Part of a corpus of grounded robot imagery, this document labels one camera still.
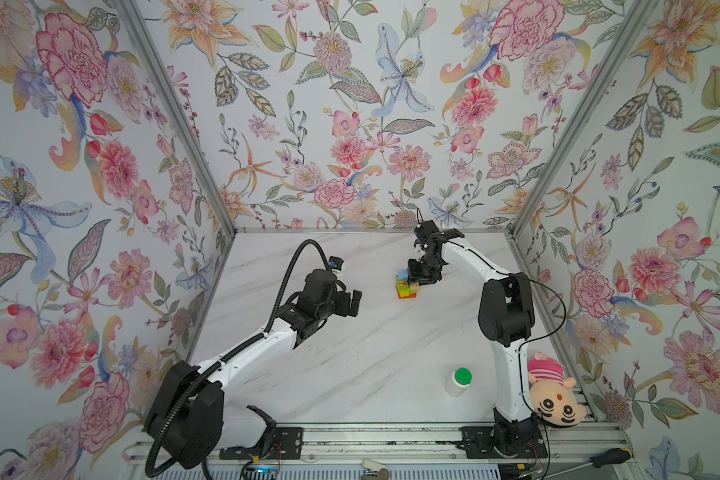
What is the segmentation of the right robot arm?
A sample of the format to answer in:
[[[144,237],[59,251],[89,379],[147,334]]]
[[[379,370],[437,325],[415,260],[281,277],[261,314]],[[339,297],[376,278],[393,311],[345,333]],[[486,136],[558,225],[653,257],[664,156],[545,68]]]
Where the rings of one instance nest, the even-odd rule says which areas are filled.
[[[535,325],[530,280],[522,273],[509,273],[480,253],[457,229],[439,229],[431,221],[414,228],[418,259],[407,263],[408,279],[432,285],[442,279],[442,269],[451,266],[478,288],[481,297],[477,323],[491,342],[498,393],[493,410],[494,449],[505,457],[539,433],[530,406],[530,380],[526,342]]]

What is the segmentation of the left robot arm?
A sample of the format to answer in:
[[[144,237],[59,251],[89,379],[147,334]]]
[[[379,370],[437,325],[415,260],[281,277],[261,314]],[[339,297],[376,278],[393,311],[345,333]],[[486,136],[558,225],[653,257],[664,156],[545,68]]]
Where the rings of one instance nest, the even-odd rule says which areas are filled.
[[[238,451],[250,463],[268,456],[276,444],[276,421],[255,405],[235,402],[235,392],[330,317],[357,316],[361,299],[361,291],[348,290],[332,270],[316,269],[251,337],[198,365],[180,361],[171,367],[146,419],[152,440],[146,476],[156,478],[174,465],[206,466],[215,450]]]

